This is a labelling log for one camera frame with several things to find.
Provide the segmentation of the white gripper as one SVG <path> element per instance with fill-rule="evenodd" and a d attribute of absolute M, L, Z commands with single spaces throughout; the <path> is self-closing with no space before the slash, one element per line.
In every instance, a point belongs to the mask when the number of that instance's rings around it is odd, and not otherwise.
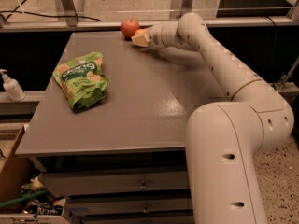
<path fill-rule="evenodd" d="M 149 46 L 151 49 L 161 49 L 164 47 L 162 40 L 162 24 L 155 24 L 148 29 L 147 35 L 134 35 L 132 37 L 133 44 L 142 48 Z"/>

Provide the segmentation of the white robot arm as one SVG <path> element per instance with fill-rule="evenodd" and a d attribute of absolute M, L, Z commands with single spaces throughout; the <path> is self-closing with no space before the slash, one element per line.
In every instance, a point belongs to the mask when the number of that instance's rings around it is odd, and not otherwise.
<path fill-rule="evenodd" d="M 198 107 L 186 127 L 195 224 L 268 224 L 253 160 L 291 134 L 289 103 L 215 39 L 196 13 L 139 29 L 132 41 L 144 48 L 196 50 L 226 97 Z"/>

